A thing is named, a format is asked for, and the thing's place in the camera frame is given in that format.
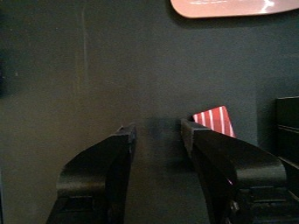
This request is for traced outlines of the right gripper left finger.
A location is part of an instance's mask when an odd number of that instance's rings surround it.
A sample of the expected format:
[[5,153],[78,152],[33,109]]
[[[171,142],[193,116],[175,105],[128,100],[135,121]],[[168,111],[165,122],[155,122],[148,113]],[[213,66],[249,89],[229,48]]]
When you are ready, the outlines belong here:
[[124,224],[136,126],[121,127],[62,167],[45,224]]

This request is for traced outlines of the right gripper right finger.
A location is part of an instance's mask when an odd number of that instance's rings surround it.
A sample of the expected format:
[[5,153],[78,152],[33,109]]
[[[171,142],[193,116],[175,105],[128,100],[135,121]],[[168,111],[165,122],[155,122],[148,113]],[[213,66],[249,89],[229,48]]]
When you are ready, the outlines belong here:
[[283,163],[255,145],[187,119],[181,139],[199,175],[209,224],[299,224]]

